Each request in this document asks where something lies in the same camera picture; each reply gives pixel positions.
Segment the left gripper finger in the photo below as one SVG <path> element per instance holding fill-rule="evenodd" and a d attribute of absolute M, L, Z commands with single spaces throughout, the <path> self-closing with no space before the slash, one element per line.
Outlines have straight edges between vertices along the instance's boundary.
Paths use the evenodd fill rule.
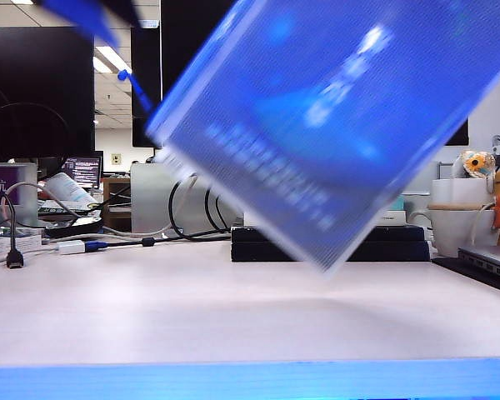
<path fill-rule="evenodd" d="M 74 24 L 86 36 L 98 38 L 108 46 L 118 45 L 99 1 L 42 0 L 37 5 Z"/>
<path fill-rule="evenodd" d="M 107 8 L 125 23 L 139 27 L 140 22 L 132 0 L 108 0 Z"/>

